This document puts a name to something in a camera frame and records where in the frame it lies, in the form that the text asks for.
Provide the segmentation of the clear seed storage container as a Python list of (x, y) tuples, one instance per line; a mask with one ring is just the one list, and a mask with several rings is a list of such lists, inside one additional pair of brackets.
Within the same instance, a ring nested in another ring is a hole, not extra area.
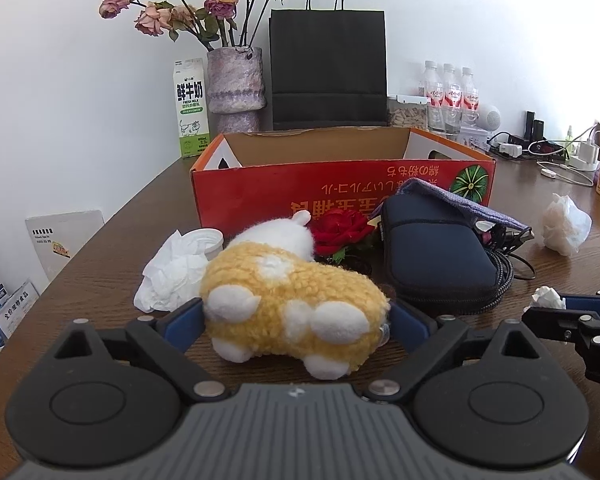
[(388, 124), (396, 128), (427, 130), (428, 100), (424, 96), (389, 96)]

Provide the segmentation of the black upright device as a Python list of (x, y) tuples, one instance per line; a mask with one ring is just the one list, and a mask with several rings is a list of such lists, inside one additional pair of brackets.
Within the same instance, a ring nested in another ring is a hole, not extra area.
[(535, 117), (535, 112), (526, 111), (524, 116), (524, 140), (528, 143), (544, 139), (544, 122)]

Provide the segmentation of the small white tissue ball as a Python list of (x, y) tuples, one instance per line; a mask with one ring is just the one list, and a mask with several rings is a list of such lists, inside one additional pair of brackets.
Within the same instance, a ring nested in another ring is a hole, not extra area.
[(541, 286), (535, 289), (531, 295), (530, 304), (524, 308), (524, 312), (527, 312), (531, 308), (565, 310), (566, 300), (553, 287)]

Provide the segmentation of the red cardboard pumpkin box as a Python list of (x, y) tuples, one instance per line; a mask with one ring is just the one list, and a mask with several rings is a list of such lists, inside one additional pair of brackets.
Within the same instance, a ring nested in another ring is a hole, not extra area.
[(371, 214), (417, 178), (485, 205), (495, 162), (443, 136), (337, 127), (217, 136), (190, 170), (199, 220), (232, 237), (256, 223), (331, 210)]

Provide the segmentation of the white power adapter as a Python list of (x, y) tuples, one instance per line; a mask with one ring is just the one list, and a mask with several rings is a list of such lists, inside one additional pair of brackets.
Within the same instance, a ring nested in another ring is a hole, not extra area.
[(524, 148), (519, 144), (501, 143), (498, 146), (498, 151), (501, 154), (505, 154), (511, 158), (518, 158), (524, 152)]

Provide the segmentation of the purple woven drawstring bag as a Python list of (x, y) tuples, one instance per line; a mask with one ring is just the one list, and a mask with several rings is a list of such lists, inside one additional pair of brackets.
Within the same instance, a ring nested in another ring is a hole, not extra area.
[(515, 218), (419, 178), (411, 178), (401, 184), (370, 216), (381, 216), (389, 229), (409, 224), (455, 224), (472, 229), (478, 222), (485, 221), (513, 230), (523, 242), (534, 239), (530, 226)]

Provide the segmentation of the red artificial rose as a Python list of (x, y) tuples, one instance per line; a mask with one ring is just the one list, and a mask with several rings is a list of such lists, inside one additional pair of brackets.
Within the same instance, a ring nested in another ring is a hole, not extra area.
[(365, 253), (373, 245), (375, 227), (366, 214), (354, 209), (332, 208), (309, 223), (315, 259), (332, 266), (366, 273)]

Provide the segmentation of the white tissue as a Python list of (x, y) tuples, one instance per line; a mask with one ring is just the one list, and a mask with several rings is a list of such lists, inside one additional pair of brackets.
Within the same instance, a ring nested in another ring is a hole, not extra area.
[(591, 229), (592, 218), (579, 209), (570, 196), (553, 194), (542, 214), (542, 237), (546, 248), (570, 257), (579, 251)]
[(199, 230), (175, 231), (144, 267), (134, 307), (145, 313), (175, 311), (198, 296), (208, 262)]

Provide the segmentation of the middle water bottle red label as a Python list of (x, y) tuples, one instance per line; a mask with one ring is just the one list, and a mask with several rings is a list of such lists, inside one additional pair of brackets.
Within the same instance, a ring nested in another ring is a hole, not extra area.
[(450, 63), (443, 65), (443, 103), (447, 108), (460, 108), (462, 86), (455, 76), (455, 68)]

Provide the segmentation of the white paper pamphlet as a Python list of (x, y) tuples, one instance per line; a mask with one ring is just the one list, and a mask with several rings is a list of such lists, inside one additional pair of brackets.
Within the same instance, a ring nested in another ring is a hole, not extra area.
[(31, 217), (24, 223), (51, 282), (104, 225), (104, 219), (99, 210), (87, 210)]

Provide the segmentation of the purple textured vase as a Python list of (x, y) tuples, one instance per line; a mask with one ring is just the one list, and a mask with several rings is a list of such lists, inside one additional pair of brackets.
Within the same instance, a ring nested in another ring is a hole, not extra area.
[(266, 107), (262, 49), (222, 47), (207, 54), (207, 101), (218, 133), (260, 130)]

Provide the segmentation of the navy blue zip pouch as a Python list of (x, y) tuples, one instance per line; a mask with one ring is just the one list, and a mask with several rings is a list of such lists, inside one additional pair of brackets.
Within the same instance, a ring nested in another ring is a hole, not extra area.
[(393, 195), (381, 209), (385, 274), (414, 307), (475, 312), (498, 294), (498, 268), (463, 214), (436, 196)]

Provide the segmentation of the black paper shopping bag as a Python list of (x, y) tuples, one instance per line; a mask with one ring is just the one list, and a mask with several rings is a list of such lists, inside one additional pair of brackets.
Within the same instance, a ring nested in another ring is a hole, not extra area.
[(275, 130), (387, 123), (385, 13), (306, 0), (268, 20)]

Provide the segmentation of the yellow white plush sheep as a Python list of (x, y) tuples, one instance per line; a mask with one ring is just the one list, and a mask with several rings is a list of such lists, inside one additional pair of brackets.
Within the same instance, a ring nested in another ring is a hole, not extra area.
[(206, 267), (204, 322), (223, 360), (292, 356), (336, 380), (387, 342), (389, 299), (367, 276), (316, 262), (310, 220), (300, 210), (250, 226)]

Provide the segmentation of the white plastic jar lid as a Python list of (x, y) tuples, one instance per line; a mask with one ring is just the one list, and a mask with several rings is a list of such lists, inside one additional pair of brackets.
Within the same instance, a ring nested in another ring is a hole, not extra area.
[(191, 254), (205, 256), (208, 261), (219, 255), (224, 247), (224, 235), (217, 229), (196, 229), (184, 234), (182, 240)]

